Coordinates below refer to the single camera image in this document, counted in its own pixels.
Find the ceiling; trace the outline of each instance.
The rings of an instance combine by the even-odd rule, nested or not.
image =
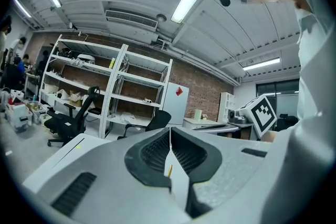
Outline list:
[[[60,0],[62,7],[54,9],[50,9],[50,0],[19,1],[33,15],[29,23],[37,31],[67,30],[71,21],[88,33],[132,39],[126,25],[109,26],[105,10],[124,10],[154,19],[164,14],[167,21],[159,22],[158,34],[171,41],[167,53],[174,50],[175,56],[190,59],[192,64],[235,85],[300,71],[296,45],[299,26],[293,3],[287,0],[260,4],[232,0],[229,7],[220,5],[219,0],[198,0],[181,24],[170,20],[180,0]],[[242,69],[277,57],[281,58],[279,64],[248,72]]]

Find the chair backrest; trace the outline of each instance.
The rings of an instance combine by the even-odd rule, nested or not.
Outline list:
[[[168,112],[163,111],[163,110],[158,110],[155,113],[154,118],[152,118],[151,122],[146,127],[145,131],[147,132],[151,130],[165,128],[171,118],[172,116]]]
[[[81,109],[78,111],[75,121],[77,123],[77,128],[80,128],[81,122],[84,119],[84,114],[89,108],[90,104],[94,101],[94,99],[99,95],[100,89],[97,86],[90,87],[88,90],[88,97],[86,98],[84,104],[82,105]]]

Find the black office chair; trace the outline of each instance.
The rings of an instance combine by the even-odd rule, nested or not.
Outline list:
[[[90,87],[88,90],[89,96],[86,98],[83,106],[74,118],[72,117],[72,111],[76,108],[69,104],[64,105],[69,108],[70,116],[60,113],[55,114],[52,111],[47,112],[47,114],[52,116],[52,118],[47,120],[44,125],[53,133],[58,133],[59,136],[57,139],[49,139],[47,144],[48,146],[51,146],[51,142],[63,142],[62,146],[64,146],[75,136],[85,131],[85,118],[88,115],[85,114],[85,112],[99,93],[99,87]]]
[[[117,140],[125,138],[127,129],[130,127],[144,128],[145,132],[148,132],[151,130],[165,128],[171,118],[172,116],[168,112],[163,111],[163,110],[158,110],[155,113],[154,118],[152,118],[151,122],[147,126],[136,125],[136,124],[126,124],[124,135],[118,136]]]

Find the gray floor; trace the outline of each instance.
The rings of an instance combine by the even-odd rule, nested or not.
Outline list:
[[[53,138],[52,134],[41,125],[33,124],[25,132],[15,133],[12,126],[0,113],[0,141],[1,150],[7,154],[8,168],[22,183],[42,163],[61,148],[61,143],[47,146],[47,140]]]

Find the white box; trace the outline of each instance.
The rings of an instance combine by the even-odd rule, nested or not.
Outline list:
[[[276,114],[264,94],[242,106],[238,109],[238,112],[240,116],[245,116],[254,124],[259,138],[261,138],[277,120]]]

